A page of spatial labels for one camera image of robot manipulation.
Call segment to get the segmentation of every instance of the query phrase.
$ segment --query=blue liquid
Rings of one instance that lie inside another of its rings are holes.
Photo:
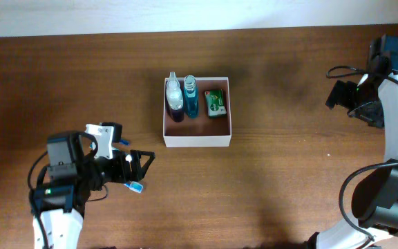
[[[198,116],[198,87],[196,86],[193,91],[184,89],[184,110],[190,118]]]

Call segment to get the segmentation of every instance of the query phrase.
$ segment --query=bottle cap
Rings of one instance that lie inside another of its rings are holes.
[[[192,75],[188,75],[184,78],[184,88],[188,91],[194,90],[196,87],[196,78]]]
[[[125,183],[124,185],[127,186],[131,191],[134,191],[134,192],[139,193],[139,194],[144,189],[144,186],[142,186],[139,183],[133,182],[133,181],[129,182],[129,183]]]
[[[176,89],[176,88],[179,87],[179,84],[178,84],[176,81],[171,80],[171,81],[169,81],[169,82],[167,83],[167,87],[168,87],[168,88],[171,88],[171,89]]]

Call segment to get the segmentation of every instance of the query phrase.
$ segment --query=cable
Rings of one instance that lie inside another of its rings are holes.
[[[95,154],[97,153],[98,143],[96,141],[96,138],[93,135],[91,135],[91,134],[88,134],[88,133],[85,133],[85,132],[78,132],[77,135],[80,135],[81,137],[88,138],[89,140],[94,142],[95,145],[96,145],[96,148],[94,150],[90,151],[90,153],[85,155],[84,162],[86,162],[87,160],[92,159],[95,156]],[[38,159],[33,163],[32,167],[30,168],[30,171],[28,172],[28,175],[27,175],[27,186],[30,189],[29,201],[30,201],[30,205],[33,208],[34,216],[38,220],[39,228],[41,229],[42,237],[43,237],[43,240],[44,240],[44,247],[43,248],[45,248],[45,249],[49,249],[46,229],[44,228],[44,225],[43,225],[43,223],[41,221],[40,213],[39,213],[38,207],[36,206],[36,203],[35,203],[35,200],[34,200],[34,196],[33,196],[34,189],[33,189],[32,183],[30,182],[30,179],[32,178],[32,173],[33,173],[33,170],[35,169],[36,165],[39,163],[40,160],[42,160],[42,158],[44,158],[44,156],[47,155],[47,153],[48,152],[46,151],[40,157],[38,157]],[[41,183],[44,180],[44,176],[45,176],[45,174],[47,172],[47,167],[48,166],[45,166],[45,167],[42,168],[41,172],[39,173],[39,176],[38,176],[38,179],[37,179],[37,183]],[[102,199],[105,199],[108,196],[108,188],[107,188],[107,186],[105,186],[105,188],[106,188],[107,194]]]
[[[42,158],[44,158],[44,156],[46,156],[46,155],[47,155],[47,151],[44,152],[40,157],[38,157],[38,159],[33,163],[33,166],[30,168],[30,171],[28,172],[28,175],[27,175],[27,185],[28,185],[28,188],[29,188],[30,190],[33,190],[32,183],[30,182],[30,179],[32,178],[33,169],[36,167],[36,165],[39,163],[39,161],[40,161]]]
[[[351,71],[354,71],[353,73],[346,73],[343,75],[330,75],[330,73],[334,70],[337,70],[339,68],[343,68],[343,69],[348,69]],[[396,80],[393,77],[389,77],[387,75],[382,75],[379,73],[371,73],[362,69],[357,69],[357,68],[353,68],[351,66],[335,66],[333,68],[331,68],[330,70],[328,70],[328,72],[326,73],[326,77],[328,79],[337,79],[337,78],[342,78],[342,77],[348,77],[348,76],[353,76],[353,75],[371,75],[371,76],[377,76],[377,77],[381,77],[385,80],[389,80],[393,83],[395,83],[396,85],[398,85],[398,80]],[[352,228],[354,228],[355,230],[365,234],[366,236],[368,236],[368,238],[371,241],[375,241],[374,237],[372,234],[370,234],[369,232],[365,231],[364,229],[360,228],[359,226],[355,225],[350,218],[348,218],[346,212],[345,212],[345,208],[343,206],[343,195],[345,194],[345,190],[346,187],[348,186],[348,183],[356,176],[368,171],[368,170],[373,170],[373,169],[381,169],[381,168],[386,168],[386,167],[398,167],[398,161],[395,162],[386,162],[386,163],[378,163],[375,165],[370,165],[367,167],[363,167],[361,169],[356,170],[355,172],[353,172],[351,175],[349,175],[349,177],[347,177],[345,179],[345,181],[343,182],[340,192],[339,192],[339,208],[340,208],[340,212],[342,213],[343,218],[345,219],[345,221],[348,223],[348,225],[350,225]]]
[[[44,240],[44,247],[45,249],[49,249],[48,247],[48,239],[47,239],[47,234],[46,234],[46,229],[44,228],[44,224],[41,221],[41,215],[39,214],[39,210],[38,207],[36,206],[35,200],[33,198],[33,191],[31,190],[29,195],[28,195],[28,200],[30,201],[30,205],[33,208],[33,213],[35,218],[38,220],[38,224],[39,224],[39,228],[41,229],[41,233],[42,233],[42,238]]]
[[[102,200],[106,199],[108,197],[108,188],[105,185],[103,185],[102,187],[105,188],[105,191],[106,191],[105,196],[102,197],[102,198],[99,198],[99,199],[87,200],[87,202],[89,202],[89,201],[102,201]]]

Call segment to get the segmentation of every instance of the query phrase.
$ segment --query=white wall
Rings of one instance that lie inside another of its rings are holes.
[[[0,37],[398,23],[398,0],[0,0]]]

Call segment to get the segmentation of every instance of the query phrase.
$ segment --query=bottle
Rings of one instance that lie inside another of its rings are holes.
[[[196,85],[196,78],[188,75],[184,78],[184,98],[185,98],[185,112],[190,118],[198,116],[198,86]]]
[[[174,72],[170,72],[170,78],[167,82],[167,102],[170,107],[170,116],[174,122],[181,122],[184,120],[184,98],[182,97],[182,90],[180,90],[179,81]]]

